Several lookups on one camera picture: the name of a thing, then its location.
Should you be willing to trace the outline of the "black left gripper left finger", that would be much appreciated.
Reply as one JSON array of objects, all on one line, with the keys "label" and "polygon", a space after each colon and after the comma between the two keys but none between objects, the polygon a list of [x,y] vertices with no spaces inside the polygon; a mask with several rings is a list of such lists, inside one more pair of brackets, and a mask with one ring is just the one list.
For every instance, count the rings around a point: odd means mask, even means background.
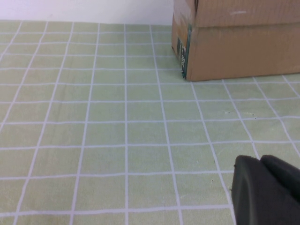
[{"label": "black left gripper left finger", "polygon": [[235,159],[232,203],[238,225],[298,225],[300,203],[284,188],[260,159]]}]

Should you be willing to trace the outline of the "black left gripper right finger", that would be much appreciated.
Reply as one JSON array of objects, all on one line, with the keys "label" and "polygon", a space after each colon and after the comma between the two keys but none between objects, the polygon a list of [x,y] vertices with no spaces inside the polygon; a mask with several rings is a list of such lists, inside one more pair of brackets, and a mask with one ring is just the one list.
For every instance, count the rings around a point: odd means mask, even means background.
[{"label": "black left gripper right finger", "polygon": [[260,161],[276,180],[290,192],[291,196],[300,202],[300,170],[273,155],[263,155]]}]

